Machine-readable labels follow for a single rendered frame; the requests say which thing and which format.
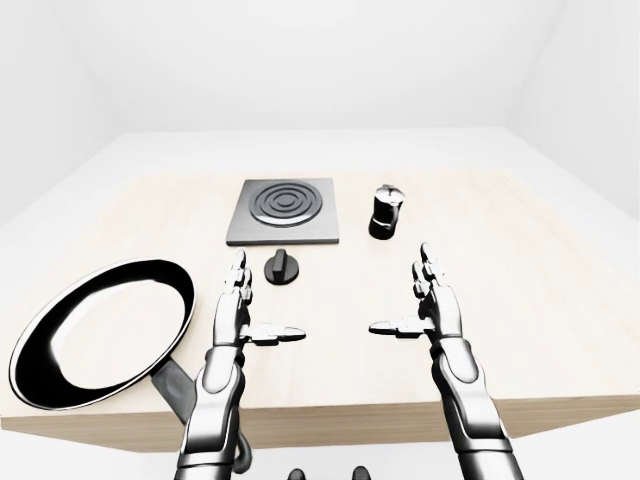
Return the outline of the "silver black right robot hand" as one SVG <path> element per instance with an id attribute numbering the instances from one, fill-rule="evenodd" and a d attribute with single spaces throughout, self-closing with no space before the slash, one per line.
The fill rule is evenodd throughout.
<path id="1" fill-rule="evenodd" d="M 427 335 L 431 342 L 462 337 L 458 300 L 442 264 L 427 242 L 420 246 L 420 257 L 412 264 L 413 293 L 419 301 L 417 316 L 375 322 L 369 326 L 370 333 L 408 339 Z"/>

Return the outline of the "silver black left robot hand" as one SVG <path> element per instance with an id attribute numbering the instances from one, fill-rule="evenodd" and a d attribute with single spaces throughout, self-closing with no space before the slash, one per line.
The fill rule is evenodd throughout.
<path id="1" fill-rule="evenodd" d="M 305 339 L 306 333 L 295 327 L 251 324 L 249 306 L 253 300 L 253 275 L 246 262 L 245 251 L 238 249 L 216 306 L 213 345 L 242 348 L 246 343 L 252 343 L 258 346 L 276 346 Z"/>

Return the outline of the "round black stove knob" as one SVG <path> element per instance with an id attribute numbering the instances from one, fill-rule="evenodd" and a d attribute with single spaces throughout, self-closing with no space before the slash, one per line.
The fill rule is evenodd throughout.
<path id="1" fill-rule="evenodd" d="M 288 285 L 299 275 L 299 263 L 284 248 L 276 250 L 264 265 L 266 280 L 276 286 Z"/>

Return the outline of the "flat dark stove plate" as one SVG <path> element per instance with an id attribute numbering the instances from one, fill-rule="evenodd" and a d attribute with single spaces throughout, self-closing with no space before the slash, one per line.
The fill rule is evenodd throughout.
<path id="1" fill-rule="evenodd" d="M 229 246 L 338 242 L 330 178 L 246 180 L 226 235 Z"/>

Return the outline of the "black silver moka pot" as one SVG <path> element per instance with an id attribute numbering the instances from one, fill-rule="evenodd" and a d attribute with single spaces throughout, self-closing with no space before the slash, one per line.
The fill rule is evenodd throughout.
<path id="1" fill-rule="evenodd" d="M 369 221 L 369 234 L 378 240 L 388 240 L 395 234 L 404 193 L 393 185 L 383 184 L 374 194 L 374 209 Z"/>

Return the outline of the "black frying pan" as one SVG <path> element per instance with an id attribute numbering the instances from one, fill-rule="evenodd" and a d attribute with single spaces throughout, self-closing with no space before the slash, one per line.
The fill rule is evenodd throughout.
<path id="1" fill-rule="evenodd" d="M 68 411 L 149 378 L 180 422 L 195 386 L 172 359 L 196 306 L 192 277 L 159 258 L 119 262 L 75 282 L 28 323 L 12 349 L 8 381 L 24 404 Z"/>

